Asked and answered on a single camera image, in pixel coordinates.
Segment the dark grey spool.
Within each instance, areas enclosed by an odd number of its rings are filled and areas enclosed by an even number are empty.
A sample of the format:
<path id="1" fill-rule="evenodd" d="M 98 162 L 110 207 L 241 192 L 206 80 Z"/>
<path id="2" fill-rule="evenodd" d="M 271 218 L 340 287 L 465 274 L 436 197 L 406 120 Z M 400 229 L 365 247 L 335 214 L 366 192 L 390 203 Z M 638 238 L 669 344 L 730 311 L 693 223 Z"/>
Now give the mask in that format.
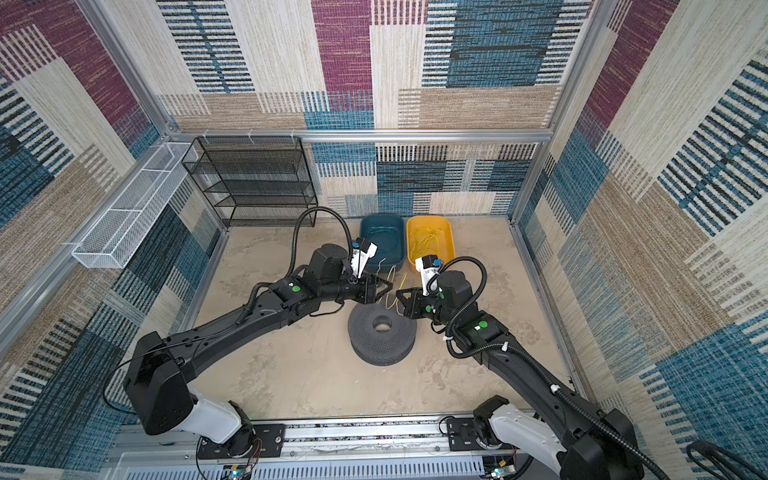
<path id="1" fill-rule="evenodd" d="M 347 323 L 350 344 L 356 355 L 374 366 L 391 366 L 412 351 L 417 335 L 415 320 L 381 304 L 358 304 Z"/>

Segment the teal plastic bin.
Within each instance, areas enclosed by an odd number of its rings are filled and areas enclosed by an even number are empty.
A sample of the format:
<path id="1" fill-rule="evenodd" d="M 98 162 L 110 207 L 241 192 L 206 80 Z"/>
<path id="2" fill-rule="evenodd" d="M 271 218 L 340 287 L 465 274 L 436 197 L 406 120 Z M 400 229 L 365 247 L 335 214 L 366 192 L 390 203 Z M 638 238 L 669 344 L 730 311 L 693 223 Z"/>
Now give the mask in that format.
<path id="1" fill-rule="evenodd" d="M 365 270 L 384 272 L 392 267 L 402 268 L 406 258 L 405 221 L 395 214 L 373 214 L 364 217 L 360 223 L 360 237 L 378 246 L 377 253 L 368 260 Z"/>

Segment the yellow plastic bin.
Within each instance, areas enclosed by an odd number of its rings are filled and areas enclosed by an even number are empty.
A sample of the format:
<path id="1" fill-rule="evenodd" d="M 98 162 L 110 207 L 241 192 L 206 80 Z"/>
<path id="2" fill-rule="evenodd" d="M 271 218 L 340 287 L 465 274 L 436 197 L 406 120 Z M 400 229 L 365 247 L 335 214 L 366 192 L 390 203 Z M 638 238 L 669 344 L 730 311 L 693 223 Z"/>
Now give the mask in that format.
<path id="1" fill-rule="evenodd" d="M 416 273 L 415 261 L 433 254 L 443 261 L 456 257 L 455 242 L 450 221 L 441 216 L 415 216 L 406 222 L 407 258 L 410 269 Z"/>

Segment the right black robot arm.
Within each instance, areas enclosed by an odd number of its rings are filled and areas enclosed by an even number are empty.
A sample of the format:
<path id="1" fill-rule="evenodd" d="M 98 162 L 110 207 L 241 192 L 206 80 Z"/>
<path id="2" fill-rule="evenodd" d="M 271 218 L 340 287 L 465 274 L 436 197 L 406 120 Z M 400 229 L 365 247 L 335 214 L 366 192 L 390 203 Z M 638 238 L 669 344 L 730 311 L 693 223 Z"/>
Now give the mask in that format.
<path id="1" fill-rule="evenodd" d="M 496 317 L 479 308 L 488 273 L 482 262 L 467 257 L 481 274 L 478 287 L 456 270 L 457 257 L 445 262 L 435 255 L 416 260 L 421 288 L 396 295 L 411 319 L 436 325 L 451 357 L 472 358 L 508 383 L 537 413 L 527 418 L 511 403 L 490 399 L 475 412 L 478 441 L 486 447 L 509 444 L 547 466 L 562 479 L 641 479 L 666 473 L 637 443 L 634 426 L 617 409 L 609 412 L 581 397 L 537 361 Z"/>

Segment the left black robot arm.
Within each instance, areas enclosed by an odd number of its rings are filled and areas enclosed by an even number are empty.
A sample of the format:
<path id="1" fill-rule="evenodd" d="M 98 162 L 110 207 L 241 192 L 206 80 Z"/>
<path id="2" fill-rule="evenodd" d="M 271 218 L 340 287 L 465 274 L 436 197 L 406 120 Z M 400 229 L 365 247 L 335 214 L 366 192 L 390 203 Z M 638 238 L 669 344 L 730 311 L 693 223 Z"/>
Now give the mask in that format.
<path id="1" fill-rule="evenodd" d="M 240 307 L 201 326 L 163 337 L 141 337 L 133 356 L 123 363 L 123 389 L 144 432 L 196 434 L 230 457 L 251 455 L 259 443 L 244 410 L 234 401 L 218 402 L 190 388 L 206 369 L 249 342 L 317 314 L 322 303 L 378 302 L 392 290 L 390 281 L 366 271 L 373 243 L 353 239 L 324 244 L 304 266 L 289 263 L 275 282 L 257 283 Z"/>

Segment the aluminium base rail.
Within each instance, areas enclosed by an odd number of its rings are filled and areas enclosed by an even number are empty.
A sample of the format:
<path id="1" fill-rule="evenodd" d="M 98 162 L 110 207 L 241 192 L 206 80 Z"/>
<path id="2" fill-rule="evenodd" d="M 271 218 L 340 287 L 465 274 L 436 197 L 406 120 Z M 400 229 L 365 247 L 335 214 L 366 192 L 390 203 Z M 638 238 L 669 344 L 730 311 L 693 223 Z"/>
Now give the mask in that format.
<path id="1" fill-rule="evenodd" d="M 126 426 L 109 450 L 102 479 L 556 479 L 522 449 L 452 450 L 447 416 L 468 413 L 257 421 L 283 426 L 281 451 L 254 460 L 203 459 L 197 436 L 149 437 Z"/>

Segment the white mesh wall basket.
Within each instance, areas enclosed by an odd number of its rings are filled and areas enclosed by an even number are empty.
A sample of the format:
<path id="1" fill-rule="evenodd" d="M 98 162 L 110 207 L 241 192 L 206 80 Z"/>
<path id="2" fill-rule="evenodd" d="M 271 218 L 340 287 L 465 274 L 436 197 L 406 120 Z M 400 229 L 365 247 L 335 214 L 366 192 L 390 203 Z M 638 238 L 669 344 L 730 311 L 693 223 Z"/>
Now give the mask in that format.
<path id="1" fill-rule="evenodd" d="M 128 181 L 74 247 L 72 257 L 88 269 L 123 269 L 149 234 L 186 176 L 187 143 L 159 147 Z"/>

